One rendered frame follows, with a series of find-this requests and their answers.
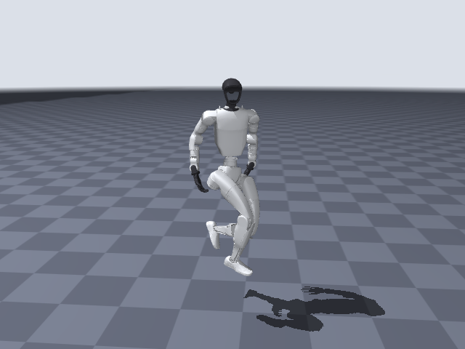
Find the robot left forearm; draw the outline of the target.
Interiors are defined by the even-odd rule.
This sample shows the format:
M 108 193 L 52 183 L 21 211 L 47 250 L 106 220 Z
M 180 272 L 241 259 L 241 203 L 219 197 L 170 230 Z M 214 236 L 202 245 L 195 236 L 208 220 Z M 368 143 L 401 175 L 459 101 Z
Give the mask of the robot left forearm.
M 258 148 L 258 137 L 256 136 L 256 145 L 248 144 L 248 165 L 251 162 L 254 162 L 254 167 L 256 166 L 257 148 Z

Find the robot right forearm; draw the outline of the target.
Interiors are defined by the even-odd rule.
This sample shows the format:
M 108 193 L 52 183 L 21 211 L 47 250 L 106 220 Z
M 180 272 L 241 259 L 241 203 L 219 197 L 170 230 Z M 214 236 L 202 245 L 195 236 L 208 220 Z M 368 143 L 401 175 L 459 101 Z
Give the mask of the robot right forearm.
M 191 171 L 191 166 L 195 165 L 197 171 L 200 170 L 199 167 L 199 150 L 200 147 L 198 145 L 195 145 L 195 135 L 190 136 L 190 141 L 189 141 L 189 151 L 190 151 L 190 171 Z

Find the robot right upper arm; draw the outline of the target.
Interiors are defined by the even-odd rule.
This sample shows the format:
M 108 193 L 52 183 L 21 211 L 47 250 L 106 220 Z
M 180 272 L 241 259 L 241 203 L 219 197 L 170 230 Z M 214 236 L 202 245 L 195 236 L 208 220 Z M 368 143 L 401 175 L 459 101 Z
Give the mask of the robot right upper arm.
M 203 136 L 201 136 L 206 129 L 214 124 L 217 117 L 217 111 L 204 111 L 200 121 L 197 123 L 192 135 L 195 135 L 195 145 L 200 145 L 203 142 Z

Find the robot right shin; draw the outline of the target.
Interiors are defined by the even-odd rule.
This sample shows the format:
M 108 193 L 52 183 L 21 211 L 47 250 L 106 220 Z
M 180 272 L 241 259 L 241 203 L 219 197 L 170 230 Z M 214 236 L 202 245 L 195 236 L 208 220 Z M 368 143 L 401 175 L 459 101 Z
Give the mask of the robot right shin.
M 231 256 L 231 261 L 234 263 L 237 263 L 236 261 L 239 261 L 239 258 L 242 255 L 243 250 L 246 247 L 255 226 L 255 223 L 253 223 L 252 226 L 249 227 L 249 219 L 247 219 L 243 215 L 239 216 L 237 221 L 238 222 L 235 226 L 234 231 L 234 246 Z

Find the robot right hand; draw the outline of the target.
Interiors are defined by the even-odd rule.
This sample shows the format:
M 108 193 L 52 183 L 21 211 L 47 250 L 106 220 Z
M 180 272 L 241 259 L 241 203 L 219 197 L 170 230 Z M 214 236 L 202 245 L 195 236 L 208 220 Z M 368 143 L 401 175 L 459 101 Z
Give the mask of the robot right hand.
M 206 190 L 206 189 L 203 188 L 203 186 L 201 185 L 201 179 L 200 179 L 200 177 L 198 176 L 198 174 L 200 174 L 200 172 L 197 171 L 195 165 L 192 165 L 192 166 L 191 166 L 191 172 L 192 172 L 191 175 L 193 175 L 195 184 L 198 186 L 198 189 L 199 189 L 201 192 L 204 192 L 204 193 L 208 192 L 209 190 L 208 190 L 208 189 Z

